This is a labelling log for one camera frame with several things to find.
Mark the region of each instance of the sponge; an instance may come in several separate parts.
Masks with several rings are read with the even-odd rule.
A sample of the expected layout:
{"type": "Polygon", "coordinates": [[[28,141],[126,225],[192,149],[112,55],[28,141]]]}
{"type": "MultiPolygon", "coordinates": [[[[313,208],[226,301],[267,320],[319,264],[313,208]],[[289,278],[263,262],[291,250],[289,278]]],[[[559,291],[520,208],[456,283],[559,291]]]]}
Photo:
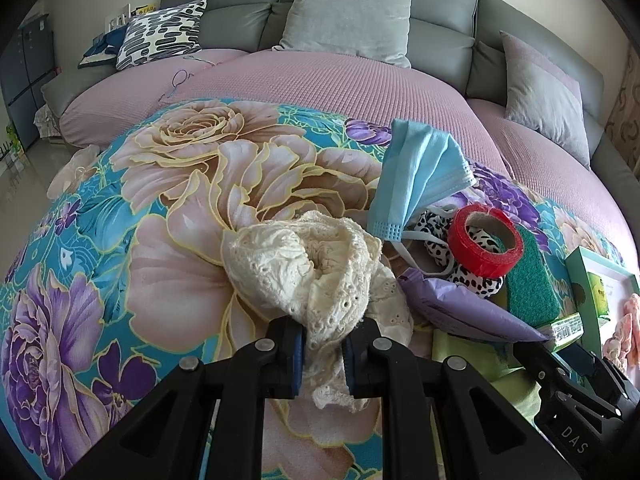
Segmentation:
{"type": "Polygon", "coordinates": [[[516,229],[524,254],[505,278],[509,312],[529,326],[542,326],[560,315],[562,304],[549,281],[536,237],[521,225],[516,229]]]}

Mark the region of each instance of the gray cabinet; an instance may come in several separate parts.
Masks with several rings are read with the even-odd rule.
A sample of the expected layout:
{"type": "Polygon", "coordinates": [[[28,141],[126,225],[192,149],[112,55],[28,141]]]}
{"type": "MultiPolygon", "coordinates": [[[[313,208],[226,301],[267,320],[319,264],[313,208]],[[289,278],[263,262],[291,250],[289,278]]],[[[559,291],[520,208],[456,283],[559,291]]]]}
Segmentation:
{"type": "Polygon", "coordinates": [[[15,129],[20,137],[20,142],[26,150],[31,146],[40,136],[40,133],[35,124],[33,124],[33,117],[36,115],[36,103],[33,99],[31,89],[20,94],[13,103],[7,107],[9,117],[14,122],[15,129]]]}
{"type": "Polygon", "coordinates": [[[0,57],[0,85],[4,102],[7,105],[29,86],[21,30],[14,34],[0,57]]]}
{"type": "Polygon", "coordinates": [[[0,56],[2,97],[25,150],[39,136],[33,117],[44,105],[40,89],[56,76],[53,32],[47,17],[39,16],[21,26],[0,56]]]}

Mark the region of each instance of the floral blanket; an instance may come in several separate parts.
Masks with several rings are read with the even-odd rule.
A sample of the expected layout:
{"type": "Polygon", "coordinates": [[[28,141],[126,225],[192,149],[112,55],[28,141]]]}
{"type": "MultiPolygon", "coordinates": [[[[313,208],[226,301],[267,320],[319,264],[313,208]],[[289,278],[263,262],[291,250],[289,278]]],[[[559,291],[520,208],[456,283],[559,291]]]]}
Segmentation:
{"type": "MultiPolygon", "coordinates": [[[[260,337],[273,314],[245,304],[222,267],[224,230],[316,209],[366,210],[390,131],[287,105],[198,100],[119,137],[53,204],[0,289],[0,420],[41,478],[58,480],[184,355],[205,363],[260,337]]],[[[541,196],[473,164],[451,198],[530,229],[556,293],[578,245],[603,237],[541,196]]],[[[412,348],[430,354],[417,327],[412,348]]],[[[318,410],[269,401],[263,477],[382,478],[377,399],[318,410]]]]}

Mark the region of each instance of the pink waffle bedsheet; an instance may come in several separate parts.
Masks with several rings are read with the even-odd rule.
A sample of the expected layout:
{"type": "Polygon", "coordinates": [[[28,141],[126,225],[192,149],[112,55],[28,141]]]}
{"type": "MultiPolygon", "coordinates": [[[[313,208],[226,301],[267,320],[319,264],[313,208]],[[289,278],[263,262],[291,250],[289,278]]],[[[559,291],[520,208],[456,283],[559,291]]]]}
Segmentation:
{"type": "MultiPolygon", "coordinates": [[[[217,48],[193,55],[213,63],[239,56],[242,50],[217,48]]],[[[84,148],[97,144],[106,149],[122,132],[166,106],[163,99],[182,81],[210,68],[206,61],[176,56],[127,68],[80,94],[60,117],[66,142],[84,148]]]]}
{"type": "Polygon", "coordinates": [[[291,104],[382,125],[395,118],[429,123],[450,132],[469,158],[506,174],[464,98],[417,70],[324,52],[263,50],[199,72],[167,102],[199,97],[291,104]]]}
{"type": "Polygon", "coordinates": [[[593,171],[546,137],[508,121],[504,107],[480,99],[468,103],[504,157],[511,178],[599,231],[618,248],[626,267],[638,272],[638,253],[628,224],[593,171]]]}

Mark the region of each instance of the purple flower print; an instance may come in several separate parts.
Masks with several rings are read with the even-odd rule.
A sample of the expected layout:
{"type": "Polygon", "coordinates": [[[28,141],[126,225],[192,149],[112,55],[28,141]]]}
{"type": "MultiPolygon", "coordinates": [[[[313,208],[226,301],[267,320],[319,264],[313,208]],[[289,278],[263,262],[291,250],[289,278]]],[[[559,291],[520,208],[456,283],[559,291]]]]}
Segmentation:
{"type": "Polygon", "coordinates": [[[120,366],[117,341],[98,358],[98,371],[102,379],[94,379],[91,390],[107,409],[110,428],[131,409],[132,400],[142,399],[156,385],[156,370],[141,356],[133,356],[120,366]]]}
{"type": "Polygon", "coordinates": [[[28,243],[26,243],[24,245],[24,247],[20,250],[18,255],[15,257],[15,260],[11,264],[11,267],[9,267],[9,270],[7,271],[7,274],[4,277],[4,284],[5,285],[7,283],[9,283],[14,278],[15,271],[18,270],[20,268],[20,266],[22,265],[22,262],[24,261],[24,255],[27,253],[27,246],[28,245],[29,245],[28,243]]]}
{"type": "Polygon", "coordinates": [[[76,380],[102,333],[104,307],[78,273],[66,288],[40,264],[14,299],[0,353],[9,413],[22,443],[59,480],[109,429],[104,405],[76,380]]]}
{"type": "Polygon", "coordinates": [[[388,146],[391,142],[391,128],[367,123],[358,119],[344,121],[344,130],[347,137],[366,146],[388,146]]]}
{"type": "Polygon", "coordinates": [[[36,231],[33,233],[34,240],[40,240],[40,238],[44,238],[49,229],[51,229],[51,225],[53,224],[53,215],[51,213],[47,213],[47,215],[40,221],[40,225],[36,228],[36,231]]]}
{"type": "Polygon", "coordinates": [[[69,227],[78,217],[78,208],[80,207],[80,199],[75,202],[65,202],[60,210],[60,216],[56,218],[56,234],[60,236],[62,231],[69,227]]]}
{"type": "Polygon", "coordinates": [[[514,224],[521,224],[536,237],[541,251],[549,251],[548,237],[540,230],[540,213],[529,197],[508,178],[494,173],[478,162],[469,162],[478,183],[453,195],[449,203],[463,207],[471,202],[501,209],[514,224]]]}

